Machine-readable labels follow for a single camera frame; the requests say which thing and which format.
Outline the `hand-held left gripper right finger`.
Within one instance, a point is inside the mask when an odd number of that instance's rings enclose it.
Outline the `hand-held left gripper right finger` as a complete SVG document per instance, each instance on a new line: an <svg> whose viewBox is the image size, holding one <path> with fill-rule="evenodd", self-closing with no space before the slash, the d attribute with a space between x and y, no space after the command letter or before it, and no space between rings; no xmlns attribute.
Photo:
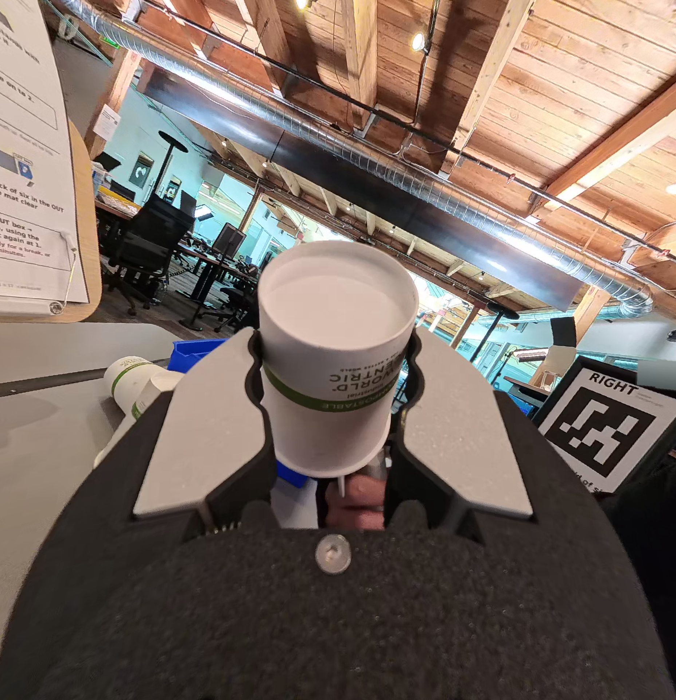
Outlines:
<svg viewBox="0 0 676 700"><path fill-rule="evenodd" d="M405 358L386 526L407 501L422 505L431 529L455 532L473 512L530 520L533 506L490 385L427 330L413 331Z"/></svg>

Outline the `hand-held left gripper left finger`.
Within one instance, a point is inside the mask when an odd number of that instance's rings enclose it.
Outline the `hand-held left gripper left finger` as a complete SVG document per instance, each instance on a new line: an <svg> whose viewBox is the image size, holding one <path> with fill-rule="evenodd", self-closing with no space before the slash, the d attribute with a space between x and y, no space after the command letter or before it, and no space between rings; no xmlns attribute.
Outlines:
<svg viewBox="0 0 676 700"><path fill-rule="evenodd" d="M132 428L138 536L276 530L272 430L261 406L260 343L246 328L195 364Z"/></svg>

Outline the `green banded white paper cup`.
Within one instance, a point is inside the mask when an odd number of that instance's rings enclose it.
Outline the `green banded white paper cup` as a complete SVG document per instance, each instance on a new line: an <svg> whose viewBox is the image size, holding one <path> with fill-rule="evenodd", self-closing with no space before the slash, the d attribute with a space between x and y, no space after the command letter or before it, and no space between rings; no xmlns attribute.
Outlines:
<svg viewBox="0 0 676 700"><path fill-rule="evenodd" d="M124 437L126 432L141 418L147 408L149 408L161 394L175 390L183 376L183 373L166 370L153 375L153 377L147 381L141 393L132 403L129 411L125 414L122 422L115 430L115 433L113 433L113 437L95 458L92 469L98 467L114 448L116 443Z"/></svg>
<svg viewBox="0 0 676 700"><path fill-rule="evenodd" d="M167 370L144 357L128 355L116 360L104 374L104 383L117 406L128 415L151 377Z"/></svg>
<svg viewBox="0 0 676 700"><path fill-rule="evenodd" d="M391 426L419 309L412 277L369 245L316 241L268 264L257 301L277 459L313 478L360 470Z"/></svg>

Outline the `blue plastic bin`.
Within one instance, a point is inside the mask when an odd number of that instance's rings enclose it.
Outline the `blue plastic bin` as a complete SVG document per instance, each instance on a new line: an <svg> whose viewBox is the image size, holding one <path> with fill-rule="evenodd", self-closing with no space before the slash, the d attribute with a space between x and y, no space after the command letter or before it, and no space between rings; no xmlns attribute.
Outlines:
<svg viewBox="0 0 676 700"><path fill-rule="evenodd" d="M227 342L227 340L227 338L222 338L175 341L167 369L185 374L204 357ZM281 463L280 460L277 460L276 468L278 476L295 488L302 488L308 480L307 476L291 470Z"/></svg>

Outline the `person's right hand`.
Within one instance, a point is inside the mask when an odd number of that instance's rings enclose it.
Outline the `person's right hand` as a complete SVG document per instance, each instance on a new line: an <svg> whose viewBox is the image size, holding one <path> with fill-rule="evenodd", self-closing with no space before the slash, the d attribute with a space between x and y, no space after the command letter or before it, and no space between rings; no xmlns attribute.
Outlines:
<svg viewBox="0 0 676 700"><path fill-rule="evenodd" d="M325 490L325 516L322 527L339 531L384 530L386 479L351 475L341 495L336 482Z"/></svg>

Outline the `black pole floor lamp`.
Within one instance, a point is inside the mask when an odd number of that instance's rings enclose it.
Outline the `black pole floor lamp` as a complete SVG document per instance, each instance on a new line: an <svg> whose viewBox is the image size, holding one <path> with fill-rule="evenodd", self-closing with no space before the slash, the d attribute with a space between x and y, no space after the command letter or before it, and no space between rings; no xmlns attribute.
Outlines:
<svg viewBox="0 0 676 700"><path fill-rule="evenodd" d="M489 340L489 337L491 336L491 333L494 331L495 327L500 323L502 319L507 319L507 320L513 320L517 321L520 319L519 314L516 311L513 311L509 309L508 307L499 304L494 301L490 301L486 305L487 310L491 311L491 313L494 315L493 321L491 322L490 327L482 337L480 343L476 347L476 349L473 351L469 362L474 364L476 361L478 355L481 353L481 350L483 347L486 345L486 343Z"/></svg>
<svg viewBox="0 0 676 700"><path fill-rule="evenodd" d="M153 195L157 194L159 185L160 185L161 181L163 180L164 175L166 174L168 165L171 162L174 151L180 151L181 153L189 153L189 149L187 148L187 146L185 144L181 143L178 139L176 139L175 136L168 134L167 132L165 132L162 129L160 129L158 131L158 135L160 136L161 139L163 139L168 144L168 149L167 149L167 153L165 155L164 161L162 163L162 166L160 167L157 179L155 180L155 182L151 188L149 199L151 199L153 197Z"/></svg>

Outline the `black office chair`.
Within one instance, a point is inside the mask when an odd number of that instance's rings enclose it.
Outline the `black office chair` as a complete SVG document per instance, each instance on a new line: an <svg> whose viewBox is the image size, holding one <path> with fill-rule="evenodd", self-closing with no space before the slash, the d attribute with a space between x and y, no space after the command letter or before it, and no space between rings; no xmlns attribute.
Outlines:
<svg viewBox="0 0 676 700"><path fill-rule="evenodd" d="M158 286L168 279L174 250L194 229L193 214L152 194L141 209L123 226L101 266L103 283L109 292L118 290L129 304L127 313L137 315L136 300L149 310Z"/></svg>
<svg viewBox="0 0 676 700"><path fill-rule="evenodd" d="M213 328L220 333L224 328L232 328L235 332L244 328L258 330L260 327L259 304L257 287L246 290L231 289L227 291L228 303L219 311L218 325Z"/></svg>

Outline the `framed tag sign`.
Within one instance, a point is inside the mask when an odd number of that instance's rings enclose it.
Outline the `framed tag sign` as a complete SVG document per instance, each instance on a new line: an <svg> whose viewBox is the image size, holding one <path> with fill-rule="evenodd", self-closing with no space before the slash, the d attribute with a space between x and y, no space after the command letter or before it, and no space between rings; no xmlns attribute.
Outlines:
<svg viewBox="0 0 676 700"><path fill-rule="evenodd" d="M676 362L579 355L532 421L589 492L613 494L676 442Z"/></svg>

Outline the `black computer monitor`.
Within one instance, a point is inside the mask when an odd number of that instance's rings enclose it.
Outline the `black computer monitor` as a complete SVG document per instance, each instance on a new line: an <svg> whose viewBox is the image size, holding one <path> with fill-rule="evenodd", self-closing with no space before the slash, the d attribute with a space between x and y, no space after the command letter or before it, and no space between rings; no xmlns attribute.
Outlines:
<svg viewBox="0 0 676 700"><path fill-rule="evenodd" d="M245 232L227 222L211 246L213 255L219 260L233 260L245 239Z"/></svg>

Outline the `printed instruction sheet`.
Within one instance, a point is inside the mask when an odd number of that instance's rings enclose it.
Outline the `printed instruction sheet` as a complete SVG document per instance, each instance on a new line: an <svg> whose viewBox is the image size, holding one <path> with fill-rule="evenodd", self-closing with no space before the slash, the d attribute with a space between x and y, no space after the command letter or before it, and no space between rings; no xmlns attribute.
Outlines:
<svg viewBox="0 0 676 700"><path fill-rule="evenodd" d="M0 315L89 302L69 120L37 1L0 1Z"/></svg>

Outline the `silver ceiling air duct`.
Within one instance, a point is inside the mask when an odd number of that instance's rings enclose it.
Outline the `silver ceiling air duct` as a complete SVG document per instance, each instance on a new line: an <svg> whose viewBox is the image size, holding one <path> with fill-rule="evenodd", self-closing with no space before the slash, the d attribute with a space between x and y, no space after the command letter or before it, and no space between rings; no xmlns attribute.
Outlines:
<svg viewBox="0 0 676 700"><path fill-rule="evenodd" d="M64 1L63 4L106 39L134 51L194 87L224 99L240 109L247 119L253 116L266 125L278 127L283 134L298 137L301 145L374 176L432 209L472 225L535 262L609 293L619 303L603 310L605 319L639 318L652 310L654 302L649 288L640 285L618 265L582 253L576 246L544 232L536 224L527 223L521 216L335 129L279 100L271 92L227 70L218 70L150 31L104 13L87 1Z"/></svg>

